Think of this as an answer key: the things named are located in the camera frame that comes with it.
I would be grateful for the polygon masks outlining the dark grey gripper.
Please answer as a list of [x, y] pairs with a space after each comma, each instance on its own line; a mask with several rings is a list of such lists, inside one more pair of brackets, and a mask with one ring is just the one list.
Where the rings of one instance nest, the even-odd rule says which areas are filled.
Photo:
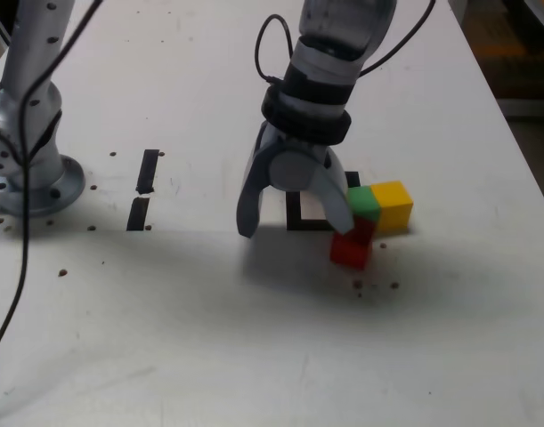
[[[286, 149], [276, 157], [275, 143]], [[286, 192], [313, 194], [335, 231], [346, 234], [353, 229], [345, 171], [334, 151], [329, 146], [288, 136], [263, 121], [237, 204], [236, 222], [241, 236], [252, 238], [256, 233], [263, 191], [270, 185]]]

